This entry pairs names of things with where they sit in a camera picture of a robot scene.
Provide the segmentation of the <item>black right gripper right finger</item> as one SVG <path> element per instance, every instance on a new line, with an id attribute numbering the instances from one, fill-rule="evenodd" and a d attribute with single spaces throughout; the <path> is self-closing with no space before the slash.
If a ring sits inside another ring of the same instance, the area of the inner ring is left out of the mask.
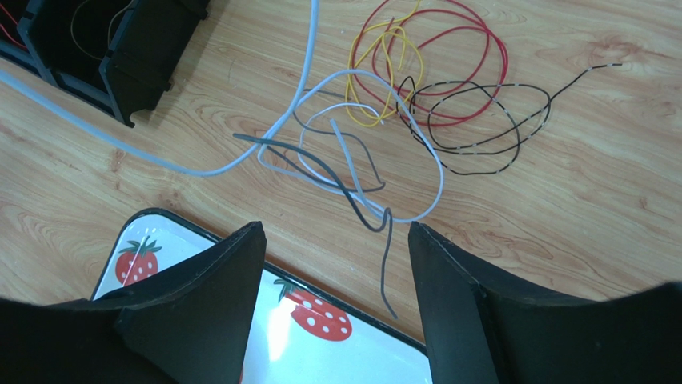
<path id="1" fill-rule="evenodd" d="M 681 284 L 592 301 L 535 284 L 413 222 L 435 383 L 678 383 Z"/>

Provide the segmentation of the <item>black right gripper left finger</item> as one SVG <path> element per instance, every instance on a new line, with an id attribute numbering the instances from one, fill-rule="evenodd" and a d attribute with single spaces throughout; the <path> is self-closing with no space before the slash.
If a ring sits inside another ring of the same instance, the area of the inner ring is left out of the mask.
<path id="1" fill-rule="evenodd" d="M 4 383 L 236 383 L 267 240 L 250 222 L 105 296 L 1 301 Z"/>

